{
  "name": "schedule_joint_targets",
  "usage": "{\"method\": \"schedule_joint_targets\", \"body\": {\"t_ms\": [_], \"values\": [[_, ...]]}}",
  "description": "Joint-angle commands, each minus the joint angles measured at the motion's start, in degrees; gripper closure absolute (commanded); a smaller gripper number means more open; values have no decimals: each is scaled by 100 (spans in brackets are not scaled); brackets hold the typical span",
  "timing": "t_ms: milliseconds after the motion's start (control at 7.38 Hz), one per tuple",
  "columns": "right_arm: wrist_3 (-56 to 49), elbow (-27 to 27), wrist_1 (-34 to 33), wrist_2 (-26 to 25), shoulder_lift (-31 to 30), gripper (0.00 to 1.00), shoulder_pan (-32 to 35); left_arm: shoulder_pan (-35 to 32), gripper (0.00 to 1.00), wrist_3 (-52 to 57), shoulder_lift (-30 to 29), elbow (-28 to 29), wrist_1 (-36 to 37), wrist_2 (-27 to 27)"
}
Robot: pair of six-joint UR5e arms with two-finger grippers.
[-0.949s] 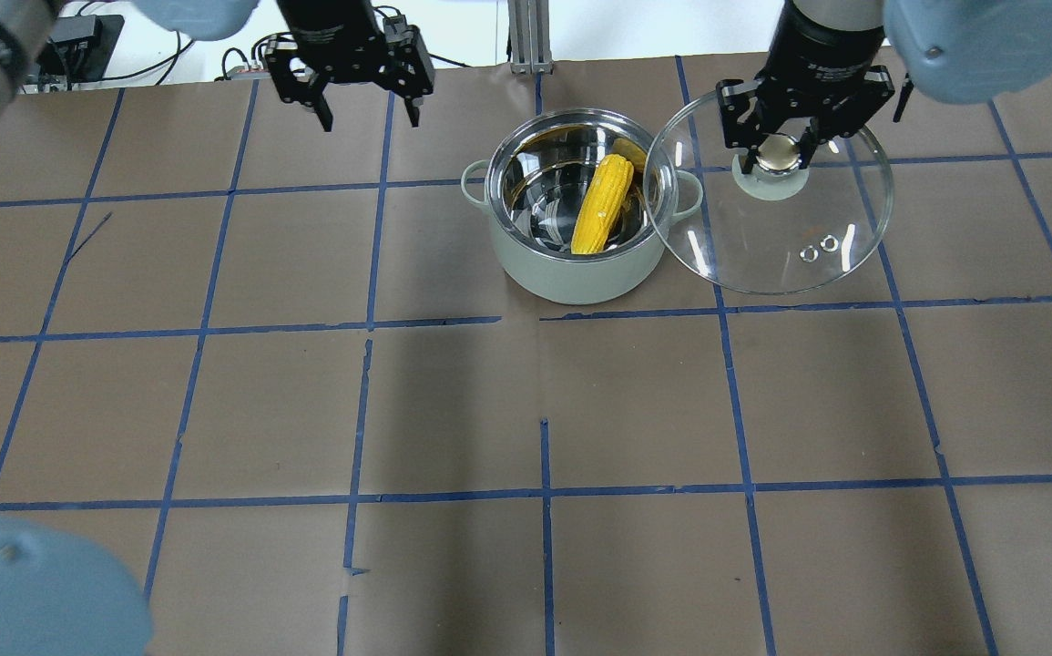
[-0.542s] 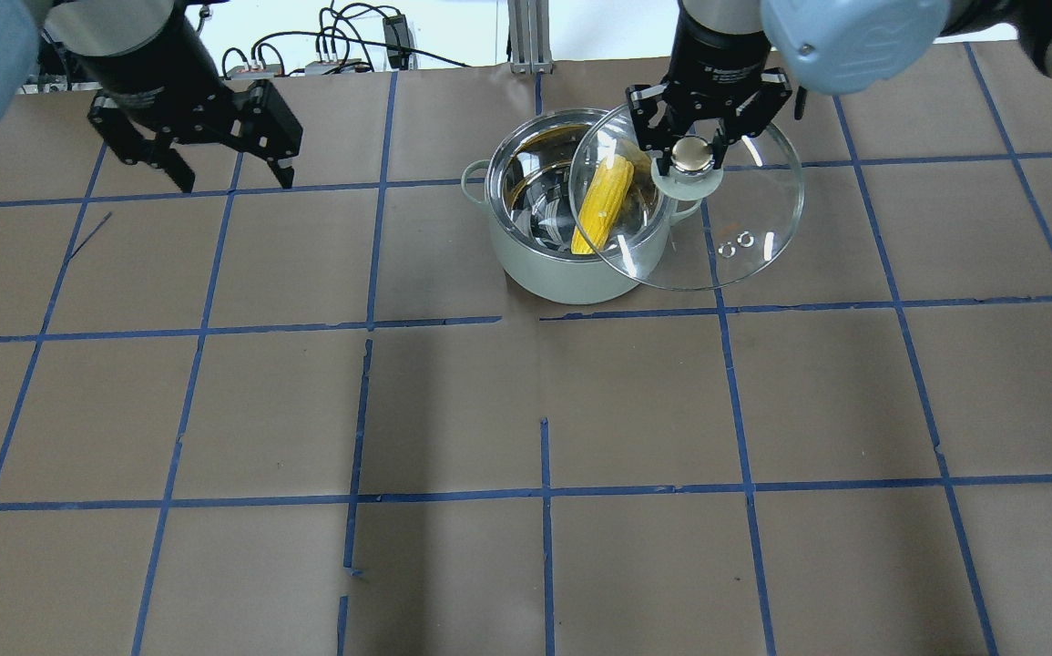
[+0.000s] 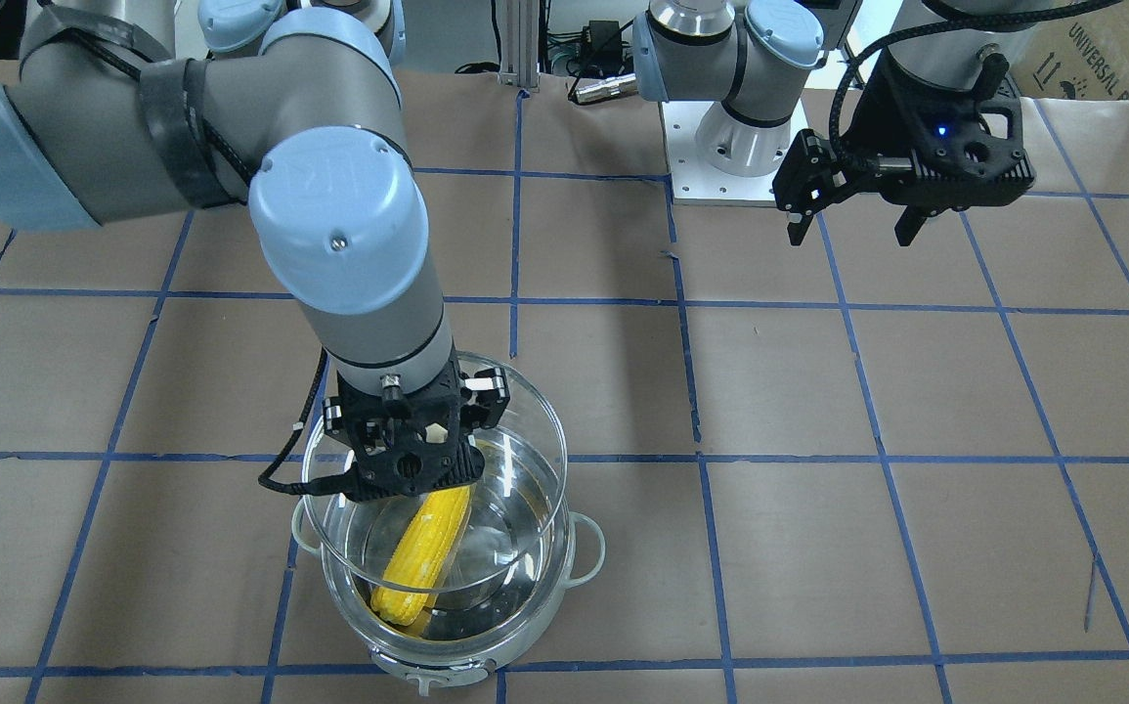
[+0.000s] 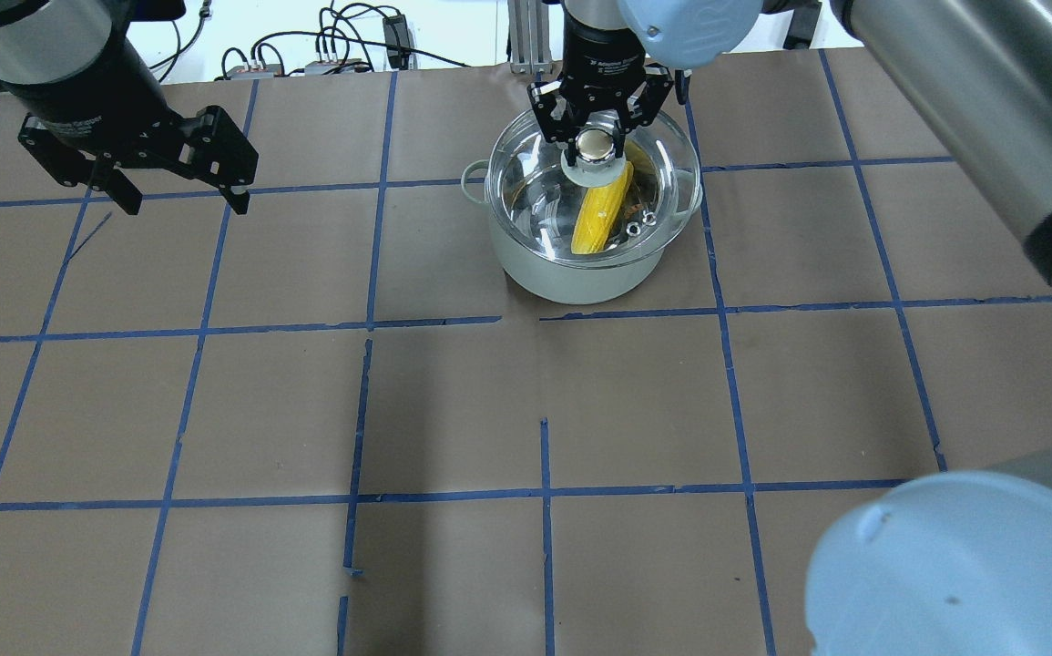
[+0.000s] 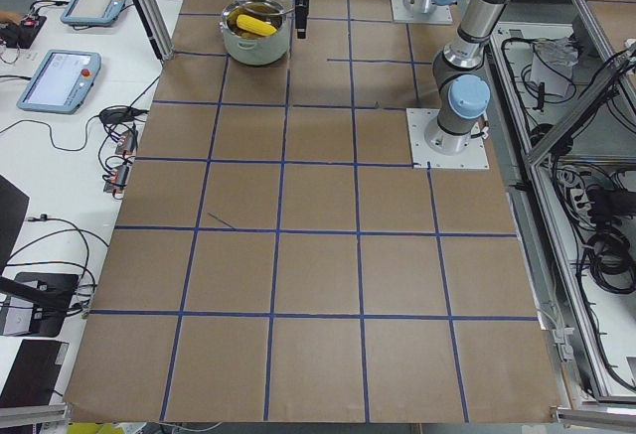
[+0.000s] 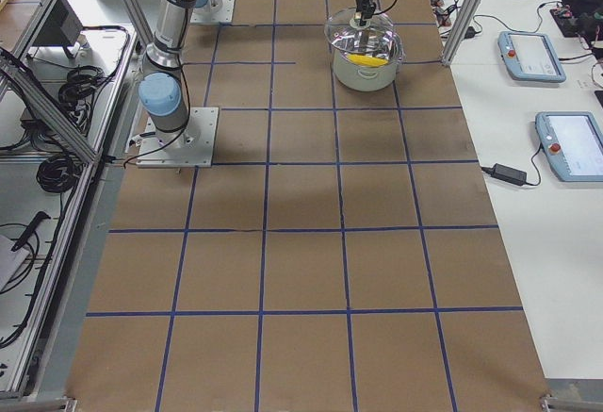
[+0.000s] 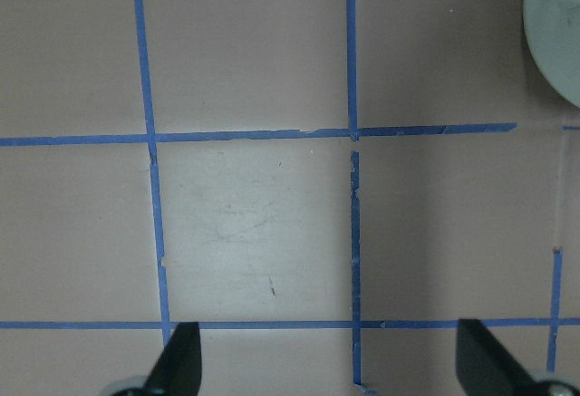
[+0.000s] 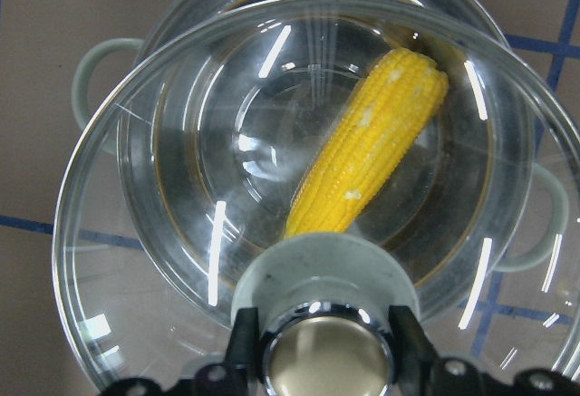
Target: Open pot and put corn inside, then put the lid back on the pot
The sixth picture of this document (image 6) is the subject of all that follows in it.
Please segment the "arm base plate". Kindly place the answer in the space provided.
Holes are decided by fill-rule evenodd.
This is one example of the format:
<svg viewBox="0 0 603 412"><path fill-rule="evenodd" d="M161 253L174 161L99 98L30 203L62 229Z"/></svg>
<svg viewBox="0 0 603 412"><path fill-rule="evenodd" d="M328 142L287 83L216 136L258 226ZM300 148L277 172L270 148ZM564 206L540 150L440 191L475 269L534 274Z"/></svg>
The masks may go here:
<svg viewBox="0 0 603 412"><path fill-rule="evenodd" d="M193 25L230 24L236 0L196 0L191 13Z"/></svg>
<svg viewBox="0 0 603 412"><path fill-rule="evenodd" d="M176 141L168 145L178 132L157 132L155 124L148 117L145 129L155 134L142 140L136 165L140 168L210 167L218 119L217 107L194 107L187 128Z"/></svg>

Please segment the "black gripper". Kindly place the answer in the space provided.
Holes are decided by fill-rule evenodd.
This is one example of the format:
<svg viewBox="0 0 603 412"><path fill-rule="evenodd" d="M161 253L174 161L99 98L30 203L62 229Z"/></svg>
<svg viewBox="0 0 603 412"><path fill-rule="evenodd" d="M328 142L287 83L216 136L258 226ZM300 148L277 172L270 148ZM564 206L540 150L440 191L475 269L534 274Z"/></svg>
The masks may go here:
<svg viewBox="0 0 603 412"><path fill-rule="evenodd" d="M357 25L363 25L364 16L366 15L366 23L368 24L376 10L376 4L374 0L355 0L356 11L354 13L354 21Z"/></svg>

